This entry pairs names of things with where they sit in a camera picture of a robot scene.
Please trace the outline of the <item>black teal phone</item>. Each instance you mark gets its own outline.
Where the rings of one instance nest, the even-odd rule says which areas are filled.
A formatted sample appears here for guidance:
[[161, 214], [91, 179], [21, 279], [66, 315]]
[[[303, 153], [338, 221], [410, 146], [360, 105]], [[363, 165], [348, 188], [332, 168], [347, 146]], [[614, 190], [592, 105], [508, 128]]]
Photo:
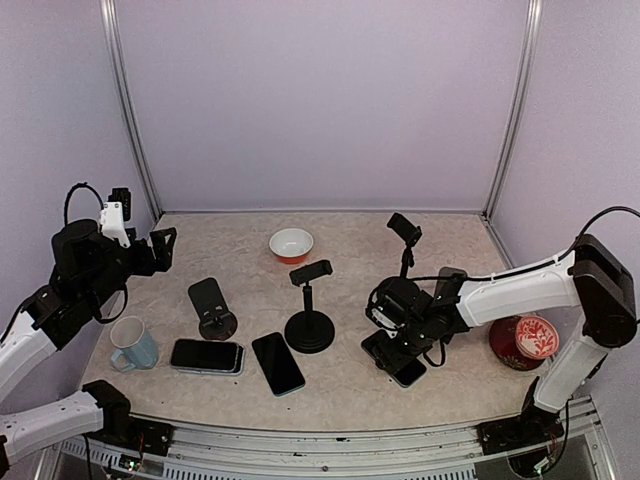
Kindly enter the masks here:
[[[361, 342], [361, 348], [371, 357], [376, 366], [380, 368], [379, 362], [374, 355], [374, 347], [378, 344], [377, 339], [371, 335]], [[390, 374], [390, 378], [402, 388], [411, 387], [427, 372], [426, 366], [418, 359], [413, 359], [402, 369], [394, 374]]]

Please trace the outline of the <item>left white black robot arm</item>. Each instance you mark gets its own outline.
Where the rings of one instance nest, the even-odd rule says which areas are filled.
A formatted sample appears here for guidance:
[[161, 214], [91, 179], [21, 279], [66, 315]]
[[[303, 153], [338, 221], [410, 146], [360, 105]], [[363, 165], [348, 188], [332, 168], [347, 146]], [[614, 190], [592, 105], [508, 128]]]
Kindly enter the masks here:
[[[153, 231], [130, 246], [100, 232], [97, 221], [65, 225], [51, 240], [48, 284], [16, 310], [1, 338], [1, 395], [7, 397], [37, 366], [62, 350], [91, 321], [105, 323], [102, 306], [132, 276], [151, 277], [172, 266], [175, 228]], [[1, 470], [67, 438], [93, 434], [121, 445], [141, 441], [131, 403], [104, 380], [72, 395], [1, 419]]]

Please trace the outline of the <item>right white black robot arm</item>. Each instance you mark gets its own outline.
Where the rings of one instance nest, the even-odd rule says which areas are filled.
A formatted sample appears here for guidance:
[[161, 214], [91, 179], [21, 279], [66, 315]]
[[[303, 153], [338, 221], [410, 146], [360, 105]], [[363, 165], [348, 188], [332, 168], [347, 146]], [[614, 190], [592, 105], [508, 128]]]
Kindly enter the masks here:
[[415, 278], [393, 276], [371, 293], [366, 315], [379, 327], [361, 346], [376, 366], [395, 375], [438, 343], [507, 317], [524, 320], [553, 310], [578, 316], [571, 334], [555, 352], [549, 369], [532, 384], [527, 409], [515, 416], [514, 438], [535, 442], [572, 394], [609, 353], [637, 335], [635, 286], [631, 272], [591, 234], [568, 251], [520, 269], [474, 278], [444, 267], [432, 277], [428, 293]]

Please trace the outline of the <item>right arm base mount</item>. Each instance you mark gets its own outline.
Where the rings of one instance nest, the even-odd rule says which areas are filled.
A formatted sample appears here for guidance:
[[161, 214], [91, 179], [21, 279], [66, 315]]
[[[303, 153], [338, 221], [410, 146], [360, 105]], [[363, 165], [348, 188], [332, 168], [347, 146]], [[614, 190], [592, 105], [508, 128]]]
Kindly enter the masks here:
[[542, 425], [523, 422], [517, 417], [483, 422], [476, 430], [485, 456], [535, 446], [564, 435], [564, 427], [559, 421]]

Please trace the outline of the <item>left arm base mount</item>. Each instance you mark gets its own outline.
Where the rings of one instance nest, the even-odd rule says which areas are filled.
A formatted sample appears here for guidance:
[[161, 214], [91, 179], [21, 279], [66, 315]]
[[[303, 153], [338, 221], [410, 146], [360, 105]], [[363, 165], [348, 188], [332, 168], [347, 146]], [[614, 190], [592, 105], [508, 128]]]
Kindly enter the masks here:
[[166, 457], [174, 434], [169, 423], [133, 417], [123, 433], [108, 433], [106, 430], [88, 433], [91, 440], [104, 444]]

